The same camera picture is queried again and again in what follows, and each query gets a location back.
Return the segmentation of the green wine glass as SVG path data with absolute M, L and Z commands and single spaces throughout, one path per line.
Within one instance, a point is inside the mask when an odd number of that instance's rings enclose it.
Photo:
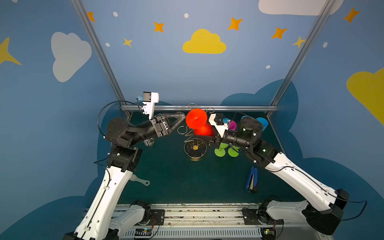
M 228 144 L 220 143 L 219 148 L 214 150 L 214 153 L 217 157 L 224 157 L 226 155 L 226 148 L 228 147 Z
M 231 157 L 236 158 L 240 155 L 240 148 L 230 145 L 228 148 L 228 154 Z

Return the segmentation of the red wine glass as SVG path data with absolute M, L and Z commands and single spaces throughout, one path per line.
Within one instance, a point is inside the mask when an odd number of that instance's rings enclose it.
M 208 123 L 208 115 L 202 109 L 189 111 L 186 117 L 186 123 L 197 136 L 214 136 L 213 127 Z

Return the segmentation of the pink wine glass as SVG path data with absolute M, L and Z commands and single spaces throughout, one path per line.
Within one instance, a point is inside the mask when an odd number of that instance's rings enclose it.
M 237 123 L 235 121 L 230 121 L 229 122 L 229 130 L 234 131 L 234 130 L 236 130 L 236 128 L 237 128 Z

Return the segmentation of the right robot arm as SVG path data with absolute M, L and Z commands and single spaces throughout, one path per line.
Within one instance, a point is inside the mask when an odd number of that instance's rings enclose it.
M 258 120 L 242 117 L 238 128 L 231 130 L 229 121 L 222 114 L 199 114 L 188 117 L 187 125 L 194 129 L 208 128 L 209 134 L 202 139 L 209 146 L 227 144 L 243 150 L 254 164 L 279 177 L 305 199 L 301 202 L 279 202 L 266 200 L 257 210 L 257 219 L 263 224 L 291 220 L 306 222 L 324 235 L 332 235 L 342 221 L 349 194 L 334 190 L 306 173 L 284 153 L 261 139 L 263 125 Z

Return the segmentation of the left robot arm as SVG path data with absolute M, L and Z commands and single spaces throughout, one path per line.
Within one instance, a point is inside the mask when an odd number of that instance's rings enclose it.
M 142 150 L 135 144 L 154 137 L 171 134 L 186 118 L 184 113 L 158 114 L 148 121 L 133 126 L 123 118 L 115 118 L 107 125 L 105 139 L 113 147 L 100 188 L 81 223 L 74 232 L 64 235 L 65 240 L 119 240 L 136 224 L 151 220 L 150 204 L 135 201 L 130 208 L 112 219 L 120 196 L 134 175 Z

